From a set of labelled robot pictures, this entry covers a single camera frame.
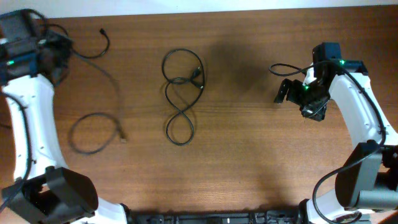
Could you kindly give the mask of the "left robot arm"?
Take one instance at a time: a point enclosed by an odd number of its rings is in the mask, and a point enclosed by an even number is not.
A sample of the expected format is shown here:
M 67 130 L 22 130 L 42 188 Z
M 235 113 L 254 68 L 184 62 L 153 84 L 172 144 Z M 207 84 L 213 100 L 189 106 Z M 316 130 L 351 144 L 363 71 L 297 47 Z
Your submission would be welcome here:
M 3 14 L 1 35 L 1 95 L 16 150 L 14 183 L 2 190 L 2 206 L 29 223 L 132 223 L 130 209 L 100 198 L 60 149 L 53 96 L 67 76 L 72 40 L 33 9 Z

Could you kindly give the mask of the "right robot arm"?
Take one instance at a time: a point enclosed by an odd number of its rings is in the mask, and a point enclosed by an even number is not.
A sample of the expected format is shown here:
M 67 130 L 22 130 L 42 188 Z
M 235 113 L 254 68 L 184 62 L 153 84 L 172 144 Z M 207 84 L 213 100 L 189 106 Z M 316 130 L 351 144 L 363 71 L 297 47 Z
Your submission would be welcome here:
M 276 223 L 368 223 L 372 213 L 397 209 L 397 132 L 388 122 L 371 88 L 368 70 L 360 60 L 345 60 L 339 44 L 324 42 L 312 51 L 312 64 L 292 67 L 303 81 L 288 73 L 276 103 L 295 103 L 304 118 L 322 121 L 334 101 L 351 138 L 353 151 L 340 168 L 331 171 L 335 186 L 287 211 L 268 211 Z

